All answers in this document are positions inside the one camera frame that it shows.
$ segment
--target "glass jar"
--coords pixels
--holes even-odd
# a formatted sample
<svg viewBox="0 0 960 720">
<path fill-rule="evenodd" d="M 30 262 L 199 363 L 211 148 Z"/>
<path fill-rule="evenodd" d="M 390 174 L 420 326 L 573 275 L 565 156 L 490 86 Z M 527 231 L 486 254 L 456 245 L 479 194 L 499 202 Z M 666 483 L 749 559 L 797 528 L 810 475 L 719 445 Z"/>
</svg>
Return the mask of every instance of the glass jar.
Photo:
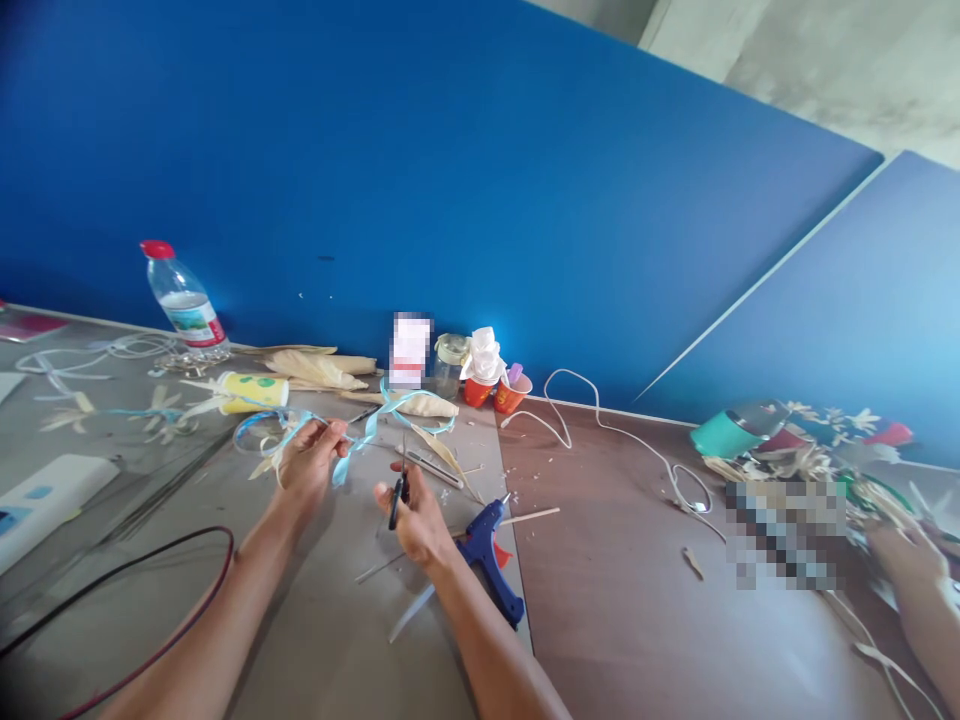
<svg viewBox="0 0 960 720">
<path fill-rule="evenodd" d="M 444 333 L 434 347 L 437 357 L 433 361 L 433 391 L 444 400 L 453 400 L 460 390 L 460 363 L 467 353 L 467 339 Z"/>
</svg>

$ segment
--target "gray table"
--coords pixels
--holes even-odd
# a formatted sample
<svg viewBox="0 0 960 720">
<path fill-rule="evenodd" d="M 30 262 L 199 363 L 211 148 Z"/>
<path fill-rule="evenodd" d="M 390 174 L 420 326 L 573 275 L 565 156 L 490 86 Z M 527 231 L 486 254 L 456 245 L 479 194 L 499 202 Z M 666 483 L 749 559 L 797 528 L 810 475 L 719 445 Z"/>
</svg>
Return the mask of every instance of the gray table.
<svg viewBox="0 0 960 720">
<path fill-rule="evenodd" d="M 0 370 L 12 370 L 18 358 L 37 350 L 81 348 L 124 334 L 127 331 L 115 327 L 74 322 L 38 343 L 0 343 Z M 58 366 L 72 364 L 72 360 L 68 355 L 54 358 Z M 166 384 L 171 394 L 183 392 L 182 402 L 208 397 L 202 390 L 180 384 L 178 375 L 148 377 L 146 371 L 151 367 L 152 359 L 109 358 L 95 370 L 114 379 L 66 382 L 71 389 L 86 392 L 99 408 L 146 408 L 158 383 Z M 257 366 L 251 359 L 236 358 L 225 368 L 254 370 Z M 219 368 L 209 374 L 218 372 Z M 196 434 L 168 446 L 144 444 L 141 423 L 117 417 L 88 421 L 86 435 L 69 427 L 41 433 L 42 420 L 59 403 L 33 398 L 51 394 L 50 390 L 44 377 L 31 376 L 0 405 L 0 492 L 64 453 L 120 456 L 117 463 L 122 472 L 79 517 L 59 528 L 0 578 L 3 643 L 95 576 L 180 535 L 222 524 L 241 541 L 274 491 L 271 476 L 247 480 L 258 458 L 242 455 L 228 445 L 135 536 L 94 548 L 111 527 L 239 416 L 203 415 Z M 363 407 L 330 393 L 294 393 L 291 404 L 339 417 L 352 417 Z M 381 420 L 376 442 L 395 446 L 401 439 L 401 427 L 393 418 Z M 357 425 L 350 432 L 361 434 L 362 430 Z M 463 406 L 455 429 L 442 438 L 455 449 L 464 469 L 484 464 L 484 469 L 469 477 L 485 500 L 506 492 L 492 410 Z M 407 443 L 423 449 L 412 432 Z M 376 482 L 395 479 L 387 465 L 396 457 L 387 448 L 366 448 L 351 461 L 346 485 L 326 500 L 264 620 L 231 717 L 474 717 L 459 655 L 436 599 L 396 643 L 387 643 L 391 627 L 424 587 L 422 573 L 403 558 L 363 584 L 355 582 L 364 571 L 401 552 L 372 495 Z M 480 506 L 466 494 L 452 489 L 444 493 L 448 486 L 429 474 L 427 477 L 438 496 L 443 496 L 448 524 L 465 526 L 479 511 Z M 516 552 L 512 528 L 501 529 L 497 540 L 506 550 Z M 143 662 L 212 582 L 223 561 L 224 547 L 215 536 L 201 538 L 129 571 L 81 601 L 11 656 L 3 671 L 29 698 L 30 715 L 58 715 Z M 522 595 L 515 560 L 505 574 L 514 591 Z M 529 646 L 526 618 L 519 632 Z"/>
</svg>

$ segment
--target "white tissue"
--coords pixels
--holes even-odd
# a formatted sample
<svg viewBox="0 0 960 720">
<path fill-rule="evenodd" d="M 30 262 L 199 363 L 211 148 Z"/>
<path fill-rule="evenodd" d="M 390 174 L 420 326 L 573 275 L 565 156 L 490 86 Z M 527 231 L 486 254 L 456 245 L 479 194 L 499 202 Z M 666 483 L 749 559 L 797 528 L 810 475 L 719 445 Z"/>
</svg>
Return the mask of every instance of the white tissue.
<svg viewBox="0 0 960 720">
<path fill-rule="evenodd" d="M 500 359 L 500 343 L 493 335 L 493 328 L 474 330 L 470 337 L 469 348 L 460 379 L 473 378 L 484 385 L 490 385 L 506 372 L 507 364 Z"/>
</svg>

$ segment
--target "pink notebook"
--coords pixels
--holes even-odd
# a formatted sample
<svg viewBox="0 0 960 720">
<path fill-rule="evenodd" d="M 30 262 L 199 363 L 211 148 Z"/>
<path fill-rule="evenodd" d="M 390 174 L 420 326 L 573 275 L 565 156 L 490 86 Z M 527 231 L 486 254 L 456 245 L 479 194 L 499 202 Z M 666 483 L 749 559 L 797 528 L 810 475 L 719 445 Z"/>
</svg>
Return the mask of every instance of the pink notebook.
<svg viewBox="0 0 960 720">
<path fill-rule="evenodd" d="M 0 314 L 0 340 L 11 342 L 30 342 L 46 337 L 52 332 L 66 327 L 69 323 L 46 315 L 24 315 L 22 313 Z"/>
</svg>

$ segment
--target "plastic water bottle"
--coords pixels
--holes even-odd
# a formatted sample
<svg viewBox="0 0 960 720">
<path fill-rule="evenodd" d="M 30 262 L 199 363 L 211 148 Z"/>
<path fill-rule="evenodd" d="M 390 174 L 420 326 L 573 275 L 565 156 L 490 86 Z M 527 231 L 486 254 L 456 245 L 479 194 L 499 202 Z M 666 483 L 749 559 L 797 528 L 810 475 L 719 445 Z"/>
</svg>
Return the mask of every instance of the plastic water bottle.
<svg viewBox="0 0 960 720">
<path fill-rule="evenodd" d="M 140 248 L 150 258 L 147 280 L 154 297 L 190 352 L 213 358 L 229 356 L 230 341 L 206 290 L 177 260 L 173 247 L 159 240 L 145 240 Z"/>
</svg>

